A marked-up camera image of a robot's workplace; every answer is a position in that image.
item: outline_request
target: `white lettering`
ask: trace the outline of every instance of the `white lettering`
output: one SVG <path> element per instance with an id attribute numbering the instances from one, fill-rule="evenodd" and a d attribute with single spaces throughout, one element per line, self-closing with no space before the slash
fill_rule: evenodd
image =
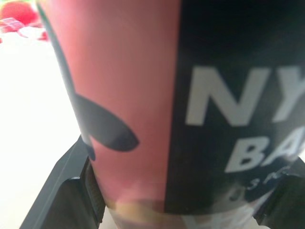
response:
<path id="1" fill-rule="evenodd" d="M 258 184 L 259 184 L 260 181 L 261 181 L 261 180 L 258 179 L 258 178 L 254 179 L 254 180 L 251 180 L 251 182 L 250 182 L 250 183 L 251 183 L 251 186 L 250 186 L 250 187 L 247 187 L 247 190 L 251 191 L 251 190 L 255 189 L 255 188 L 258 186 Z"/>
<path id="2" fill-rule="evenodd" d="M 230 125 L 248 125 L 270 72 L 269 68 L 251 69 L 240 100 L 236 102 L 215 68 L 195 67 L 186 112 L 186 124 L 204 124 L 209 98 L 211 98 Z"/>
<path id="3" fill-rule="evenodd" d="M 299 67 L 282 67 L 277 69 L 284 99 L 276 111 L 273 122 L 286 120 L 291 114 L 298 100 L 305 93 L 305 79 L 301 79 Z"/>
<path id="4" fill-rule="evenodd" d="M 262 162 L 262 151 L 268 146 L 267 137 L 250 137 L 238 139 L 225 173 L 240 172 L 256 167 Z"/>
<path id="5" fill-rule="evenodd" d="M 298 148 L 304 135 L 304 130 L 305 128 L 302 126 L 292 131 L 290 135 L 280 144 L 280 146 L 267 157 L 261 166 L 267 166 L 281 156 L 286 155 L 287 157 L 293 157 L 296 153 L 298 153 Z"/>

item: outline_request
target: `table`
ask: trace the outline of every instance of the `table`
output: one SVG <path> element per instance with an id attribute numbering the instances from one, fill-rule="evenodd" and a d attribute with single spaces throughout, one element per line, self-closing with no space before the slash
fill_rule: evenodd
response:
<path id="1" fill-rule="evenodd" d="M 0 229 L 17 229 L 80 130 L 52 46 L 16 33 L 2 39 Z M 101 228 L 116 228 L 108 211 Z M 266 227 L 253 220 L 249 229 L 258 228 Z"/>

